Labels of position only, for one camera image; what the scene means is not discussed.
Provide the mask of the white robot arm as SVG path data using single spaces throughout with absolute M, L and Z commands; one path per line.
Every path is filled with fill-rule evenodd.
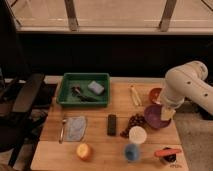
M 179 108 L 190 99 L 213 117 L 213 86 L 205 82 L 207 66 L 201 61 L 191 61 L 169 69 L 160 93 L 161 103 L 168 108 Z

